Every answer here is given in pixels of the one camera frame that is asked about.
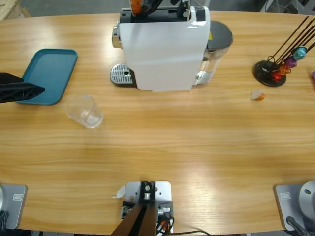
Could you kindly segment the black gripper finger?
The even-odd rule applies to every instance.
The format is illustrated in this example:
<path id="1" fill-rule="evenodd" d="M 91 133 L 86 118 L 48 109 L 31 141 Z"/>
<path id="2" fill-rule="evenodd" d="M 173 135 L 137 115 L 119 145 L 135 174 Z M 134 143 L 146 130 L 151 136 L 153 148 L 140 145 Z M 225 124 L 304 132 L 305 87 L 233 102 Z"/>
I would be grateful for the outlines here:
<path id="1" fill-rule="evenodd" d="M 15 86 L 18 84 L 23 83 L 24 80 L 20 77 L 17 77 L 15 75 L 6 73 L 6 72 L 1 72 L 0 73 L 0 85 L 1 86 Z"/>
<path id="2" fill-rule="evenodd" d="M 143 0 L 143 12 L 152 13 L 154 12 L 163 0 Z"/>
<path id="3" fill-rule="evenodd" d="M 0 102 L 29 100 L 45 92 L 45 88 L 31 83 L 10 83 L 0 86 Z"/>

